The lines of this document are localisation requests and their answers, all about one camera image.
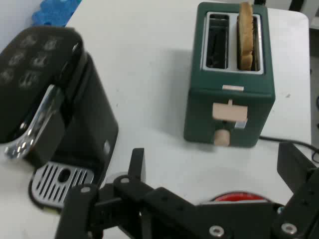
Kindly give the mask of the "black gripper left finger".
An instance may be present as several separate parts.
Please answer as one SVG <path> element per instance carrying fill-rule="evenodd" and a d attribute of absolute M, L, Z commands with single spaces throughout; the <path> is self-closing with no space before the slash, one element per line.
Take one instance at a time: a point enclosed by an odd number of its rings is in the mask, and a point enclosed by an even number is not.
<path fill-rule="evenodd" d="M 103 231 L 119 227 L 132 239 L 197 239 L 190 222 L 195 207 L 165 188 L 143 182 L 145 151 L 132 151 L 127 173 L 102 189 L 85 184 L 70 191 L 62 210 L 57 239 L 100 239 Z"/>

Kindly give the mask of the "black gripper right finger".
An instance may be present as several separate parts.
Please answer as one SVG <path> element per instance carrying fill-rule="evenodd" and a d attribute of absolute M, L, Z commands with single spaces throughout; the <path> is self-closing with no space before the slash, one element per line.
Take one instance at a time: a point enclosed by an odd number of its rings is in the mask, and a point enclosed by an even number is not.
<path fill-rule="evenodd" d="M 293 144 L 279 144 L 277 172 L 293 195 L 274 219 L 277 239 L 319 237 L 319 168 Z"/>

